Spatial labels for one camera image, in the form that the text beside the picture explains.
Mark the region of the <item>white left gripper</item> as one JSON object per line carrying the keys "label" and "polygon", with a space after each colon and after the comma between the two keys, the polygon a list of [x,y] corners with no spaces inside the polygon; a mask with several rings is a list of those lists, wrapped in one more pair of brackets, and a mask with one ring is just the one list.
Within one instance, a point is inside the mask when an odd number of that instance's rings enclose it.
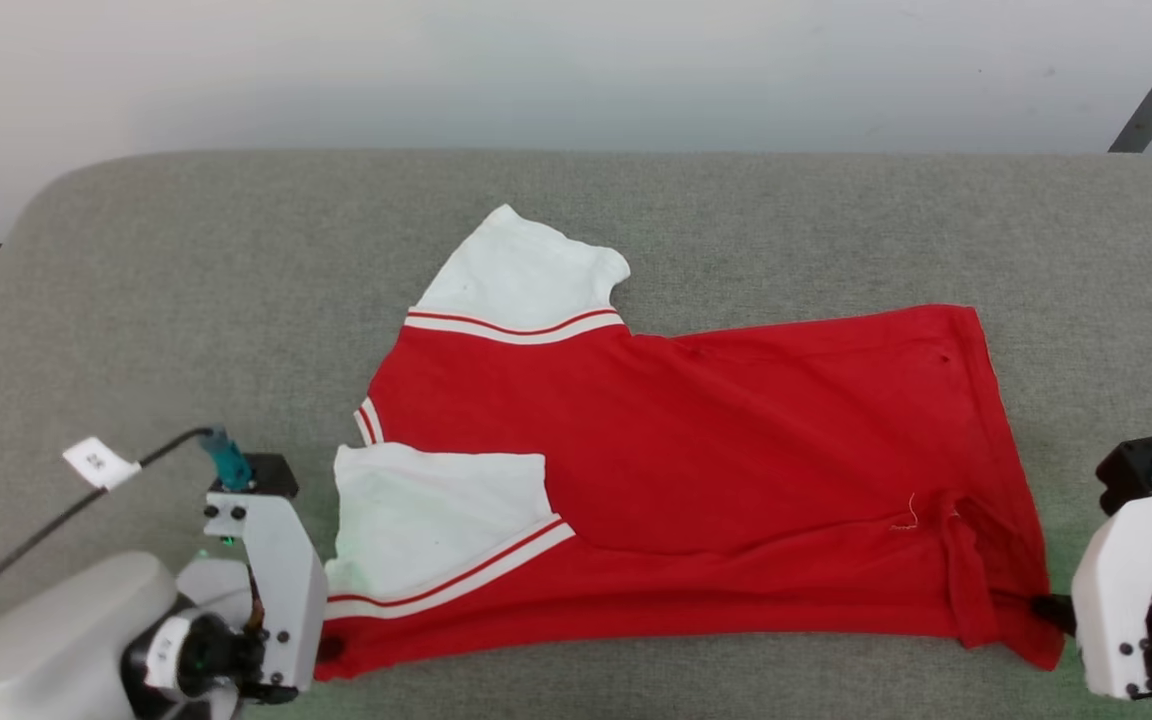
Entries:
{"label": "white left gripper", "polygon": [[340,635],[321,638],[326,574],[314,544],[287,497],[210,492],[205,516],[205,535],[236,543],[244,559],[200,555],[179,573],[192,606],[175,687],[209,700],[297,700],[314,683],[316,653],[332,665],[346,652]]}

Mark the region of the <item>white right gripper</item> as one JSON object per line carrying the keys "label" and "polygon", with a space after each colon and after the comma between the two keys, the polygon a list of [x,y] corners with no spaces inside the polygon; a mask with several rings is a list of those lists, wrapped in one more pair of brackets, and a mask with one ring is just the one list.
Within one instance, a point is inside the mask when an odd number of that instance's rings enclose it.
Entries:
{"label": "white right gripper", "polygon": [[1038,594],[1030,611],[1075,635],[1087,691],[1152,696],[1152,497],[1126,502],[1092,536],[1070,594]]}

